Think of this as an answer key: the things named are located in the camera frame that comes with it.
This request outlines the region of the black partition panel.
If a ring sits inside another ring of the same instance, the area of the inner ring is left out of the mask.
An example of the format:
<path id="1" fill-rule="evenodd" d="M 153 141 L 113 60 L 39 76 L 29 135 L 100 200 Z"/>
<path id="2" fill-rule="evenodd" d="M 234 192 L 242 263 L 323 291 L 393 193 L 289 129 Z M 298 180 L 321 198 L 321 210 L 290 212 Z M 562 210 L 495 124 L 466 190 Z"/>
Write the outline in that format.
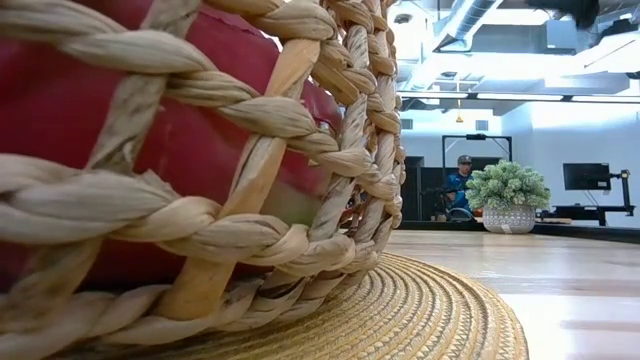
<path id="1" fill-rule="evenodd" d="M 442 169 L 426 167 L 424 158 L 408 156 L 404 160 L 406 179 L 401 186 L 404 221 L 434 221 L 443 185 Z"/>

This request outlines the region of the black table edge rail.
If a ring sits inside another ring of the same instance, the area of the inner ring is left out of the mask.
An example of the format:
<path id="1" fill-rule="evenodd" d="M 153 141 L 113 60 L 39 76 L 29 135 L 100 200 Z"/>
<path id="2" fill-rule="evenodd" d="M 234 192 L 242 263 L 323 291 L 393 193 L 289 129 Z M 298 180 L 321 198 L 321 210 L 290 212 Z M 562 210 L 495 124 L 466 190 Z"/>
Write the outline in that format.
<path id="1" fill-rule="evenodd" d="M 399 225 L 398 229 L 415 231 L 486 232 L 486 229 L 481 223 L 469 222 L 403 221 Z M 590 227 L 537 223 L 531 233 L 537 235 L 581 238 L 640 245 L 640 229 L 637 228 Z"/>

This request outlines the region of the black monitor on stand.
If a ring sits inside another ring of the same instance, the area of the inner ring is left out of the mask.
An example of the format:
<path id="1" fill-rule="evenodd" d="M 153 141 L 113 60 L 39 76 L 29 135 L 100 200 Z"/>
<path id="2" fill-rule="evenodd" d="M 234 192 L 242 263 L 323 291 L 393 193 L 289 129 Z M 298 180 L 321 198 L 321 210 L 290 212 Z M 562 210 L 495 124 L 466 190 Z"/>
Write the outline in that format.
<path id="1" fill-rule="evenodd" d="M 621 205 L 600 205 L 597 202 L 595 202 L 594 205 L 581 205 L 579 203 L 573 205 L 556 205 L 552 210 L 542 210 L 539 213 L 539 217 L 541 220 L 569 219 L 570 221 L 597 221 L 601 227 L 608 225 L 606 218 L 608 213 L 624 213 L 626 216 L 633 217 L 636 206 L 631 203 L 629 189 L 630 175 L 631 173 L 628 169 L 623 169 L 619 173 L 611 173 L 611 180 L 618 179 L 621 181 Z M 592 190 L 580 191 L 584 191 L 587 195 L 590 195 Z"/>

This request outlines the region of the black gantry frame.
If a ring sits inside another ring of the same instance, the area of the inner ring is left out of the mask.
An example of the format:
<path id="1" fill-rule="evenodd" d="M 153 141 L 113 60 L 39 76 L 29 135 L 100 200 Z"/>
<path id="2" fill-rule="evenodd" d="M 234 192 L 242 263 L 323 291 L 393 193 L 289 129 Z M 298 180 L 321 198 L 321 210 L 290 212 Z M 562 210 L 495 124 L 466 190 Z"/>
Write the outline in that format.
<path id="1" fill-rule="evenodd" d="M 486 140 L 492 140 L 494 143 L 496 143 L 507 155 L 508 155 L 508 161 L 513 161 L 513 138 L 511 136 L 492 136 L 492 135 L 486 135 L 486 134 L 482 134 L 482 133 L 476 133 L 476 134 L 466 134 L 466 135 L 442 135 L 441 136 L 441 167 L 442 169 L 446 168 L 446 157 L 447 157 L 447 140 L 448 139 L 456 139 L 456 140 L 466 140 L 466 141 L 486 141 Z M 504 148 L 502 147 L 497 140 L 501 139 L 501 140 L 506 140 L 508 147 Z"/>

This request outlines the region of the person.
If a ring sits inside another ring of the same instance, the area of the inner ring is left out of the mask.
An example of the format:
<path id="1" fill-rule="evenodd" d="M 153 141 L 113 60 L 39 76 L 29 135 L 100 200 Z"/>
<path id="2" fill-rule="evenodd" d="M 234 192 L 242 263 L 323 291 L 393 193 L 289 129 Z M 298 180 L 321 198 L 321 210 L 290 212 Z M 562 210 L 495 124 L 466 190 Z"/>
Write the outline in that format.
<path id="1" fill-rule="evenodd" d="M 438 217 L 443 217 L 446 221 L 474 222 L 473 211 L 466 197 L 467 182 L 473 179 L 472 158 L 469 155 L 459 156 L 457 166 L 457 172 L 446 177 L 438 193 L 435 212 Z"/>

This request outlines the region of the round woven straw placemat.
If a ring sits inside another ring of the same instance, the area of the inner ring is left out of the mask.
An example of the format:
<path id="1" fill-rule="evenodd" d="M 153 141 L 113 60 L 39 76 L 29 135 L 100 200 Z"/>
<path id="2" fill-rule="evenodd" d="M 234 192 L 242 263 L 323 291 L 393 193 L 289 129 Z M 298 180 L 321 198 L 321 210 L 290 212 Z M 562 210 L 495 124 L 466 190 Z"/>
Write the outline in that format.
<path id="1" fill-rule="evenodd" d="M 524 330 L 492 290 L 396 254 L 294 322 L 153 347 L 82 346 L 48 360 L 529 360 Z"/>

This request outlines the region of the pinkish red round fruit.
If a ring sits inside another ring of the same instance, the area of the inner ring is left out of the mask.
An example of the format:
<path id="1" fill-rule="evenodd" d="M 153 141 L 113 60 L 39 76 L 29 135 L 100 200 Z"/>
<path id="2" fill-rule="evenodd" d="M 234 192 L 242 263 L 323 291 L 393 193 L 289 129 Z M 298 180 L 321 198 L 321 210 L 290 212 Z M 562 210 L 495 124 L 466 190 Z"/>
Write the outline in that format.
<path id="1" fill-rule="evenodd" d="M 221 71 L 264 91 L 279 51 L 239 16 L 202 6 L 188 40 Z M 38 43 L 0 39 L 0 153 L 39 157 L 83 167 L 121 80 Z M 227 199 L 248 134 L 214 111 L 167 98 L 137 158 L 183 196 Z M 275 182 L 322 200 L 328 173 L 297 152 L 284 155 Z M 150 243 L 109 240 L 84 280 L 89 290 L 122 291 L 169 284 L 181 256 Z"/>

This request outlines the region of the woven straw basket with handles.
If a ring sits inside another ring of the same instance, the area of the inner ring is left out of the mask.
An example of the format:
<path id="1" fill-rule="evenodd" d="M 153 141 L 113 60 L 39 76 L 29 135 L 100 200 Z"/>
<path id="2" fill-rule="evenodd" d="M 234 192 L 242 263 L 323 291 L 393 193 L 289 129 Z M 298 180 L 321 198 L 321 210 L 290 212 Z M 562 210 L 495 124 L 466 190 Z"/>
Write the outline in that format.
<path id="1" fill-rule="evenodd" d="M 300 320 L 374 268 L 401 220 L 394 0 L 0 0 L 0 39 L 117 71 L 86 164 L 0 153 L 0 360 L 153 347 Z M 277 46 L 264 91 L 188 38 L 202 6 Z M 136 170 L 164 99 L 246 130 L 227 199 Z M 284 155 L 329 176 L 311 226 L 260 210 Z M 181 256 L 169 284 L 89 290 L 109 240 Z"/>

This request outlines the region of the green lime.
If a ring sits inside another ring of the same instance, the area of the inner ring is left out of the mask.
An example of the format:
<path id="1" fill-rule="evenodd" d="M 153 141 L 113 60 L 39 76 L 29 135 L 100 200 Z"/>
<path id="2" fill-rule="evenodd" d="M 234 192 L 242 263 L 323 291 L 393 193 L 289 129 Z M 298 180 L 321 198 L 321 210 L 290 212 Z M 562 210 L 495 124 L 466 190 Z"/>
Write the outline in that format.
<path id="1" fill-rule="evenodd" d="M 278 217 L 287 224 L 311 226 L 320 206 L 321 200 L 316 196 L 286 183 L 275 182 L 260 213 Z"/>

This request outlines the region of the pale green plant in patterned pot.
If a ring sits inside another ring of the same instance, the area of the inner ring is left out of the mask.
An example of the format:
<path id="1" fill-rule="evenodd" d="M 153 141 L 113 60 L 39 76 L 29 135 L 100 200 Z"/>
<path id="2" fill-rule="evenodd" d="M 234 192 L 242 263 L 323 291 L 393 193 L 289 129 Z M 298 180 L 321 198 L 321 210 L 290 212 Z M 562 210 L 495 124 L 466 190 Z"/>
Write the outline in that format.
<path id="1" fill-rule="evenodd" d="M 474 171 L 466 188 L 471 209 L 482 212 L 484 228 L 500 234 L 532 231 L 536 211 L 546 209 L 551 198 L 540 173 L 505 160 Z"/>

